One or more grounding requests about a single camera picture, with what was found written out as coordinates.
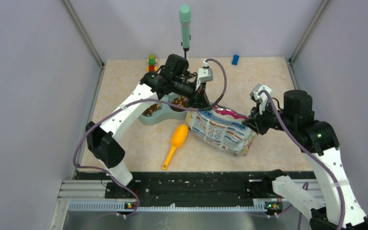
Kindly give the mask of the cat food bag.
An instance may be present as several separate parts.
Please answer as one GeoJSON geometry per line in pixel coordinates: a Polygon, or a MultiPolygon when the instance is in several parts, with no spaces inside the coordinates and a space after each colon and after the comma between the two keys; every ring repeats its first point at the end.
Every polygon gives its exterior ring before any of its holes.
{"type": "Polygon", "coordinates": [[[247,117],[224,106],[212,110],[188,112],[186,122],[191,133],[206,144],[232,155],[247,155],[258,134],[242,124],[247,117]]]}

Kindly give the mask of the yellow plastic scoop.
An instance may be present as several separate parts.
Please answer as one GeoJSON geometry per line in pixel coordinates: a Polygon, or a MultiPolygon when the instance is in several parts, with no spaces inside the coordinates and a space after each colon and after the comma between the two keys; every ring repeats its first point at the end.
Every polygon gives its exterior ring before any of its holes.
{"type": "Polygon", "coordinates": [[[167,170],[168,169],[168,166],[175,154],[175,151],[178,149],[178,148],[181,148],[182,145],[184,144],[186,138],[187,138],[187,135],[188,135],[188,132],[189,132],[189,129],[188,129],[188,126],[187,125],[179,125],[175,132],[173,133],[172,135],[172,138],[171,138],[171,148],[165,158],[165,161],[162,165],[162,169],[163,170],[167,170]]]}

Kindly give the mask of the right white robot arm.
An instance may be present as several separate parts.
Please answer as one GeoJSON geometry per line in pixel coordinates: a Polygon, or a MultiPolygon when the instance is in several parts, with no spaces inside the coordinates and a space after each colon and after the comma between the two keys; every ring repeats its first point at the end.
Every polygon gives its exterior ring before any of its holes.
{"type": "Polygon", "coordinates": [[[264,175],[263,194],[285,198],[313,230],[368,230],[368,215],[345,173],[336,133],[329,123],[315,119],[312,97],[303,90],[290,90],[284,93],[283,108],[276,109],[268,88],[262,86],[251,92],[251,99],[256,107],[243,124],[260,135],[270,129],[285,132],[311,165],[323,200],[280,169],[264,175]]]}

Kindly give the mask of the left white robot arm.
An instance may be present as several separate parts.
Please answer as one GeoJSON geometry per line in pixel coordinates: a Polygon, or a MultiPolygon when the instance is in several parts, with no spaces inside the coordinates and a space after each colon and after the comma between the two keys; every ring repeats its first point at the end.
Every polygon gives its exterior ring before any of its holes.
{"type": "Polygon", "coordinates": [[[189,62],[176,54],[168,56],[165,64],[150,69],[140,79],[133,92],[107,117],[89,122],[83,140],[88,150],[103,165],[105,172],[117,183],[116,192],[123,198],[134,193],[132,173],[123,162],[125,150],[119,141],[130,126],[153,104],[164,103],[164,96],[175,93],[188,99],[187,111],[211,107],[206,96],[206,83],[212,80],[209,60],[197,74],[188,71],[189,62]]]}

